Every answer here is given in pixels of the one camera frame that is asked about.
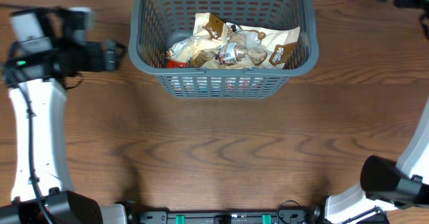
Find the white tissue multipack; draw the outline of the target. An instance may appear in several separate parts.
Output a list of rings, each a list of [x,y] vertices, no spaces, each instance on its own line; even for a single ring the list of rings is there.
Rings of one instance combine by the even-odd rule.
[[[158,76],[158,81],[172,91],[244,91],[259,89],[265,79],[253,76]]]

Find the orange cookie package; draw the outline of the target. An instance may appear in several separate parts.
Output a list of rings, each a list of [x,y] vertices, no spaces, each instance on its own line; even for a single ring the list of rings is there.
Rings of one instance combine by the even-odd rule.
[[[189,63],[187,62],[180,62],[170,58],[164,58],[164,64],[165,64],[165,68],[188,68],[189,67]]]

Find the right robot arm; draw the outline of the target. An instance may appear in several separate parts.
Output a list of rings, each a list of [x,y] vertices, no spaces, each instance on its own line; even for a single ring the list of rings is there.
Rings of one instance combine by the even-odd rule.
[[[421,9],[419,17],[428,34],[428,0],[394,0],[397,8]],[[360,181],[316,206],[313,223],[387,223],[387,212],[411,207],[428,208],[428,110],[397,161],[369,156]]]

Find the beige Pantree snack bag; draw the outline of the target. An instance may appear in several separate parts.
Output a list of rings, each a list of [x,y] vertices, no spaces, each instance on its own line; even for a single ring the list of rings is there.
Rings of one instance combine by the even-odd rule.
[[[191,36],[176,42],[166,51],[165,57],[180,63],[188,63],[191,68],[200,68],[215,57],[216,51],[224,44],[205,36]]]

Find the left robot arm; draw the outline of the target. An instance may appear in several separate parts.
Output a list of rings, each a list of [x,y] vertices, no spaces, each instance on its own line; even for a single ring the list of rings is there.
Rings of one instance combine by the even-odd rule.
[[[64,140],[68,77],[118,69],[126,47],[90,42],[88,7],[30,7],[10,15],[16,40],[2,66],[17,130],[17,170],[2,223],[126,224],[122,204],[101,207],[77,194]]]

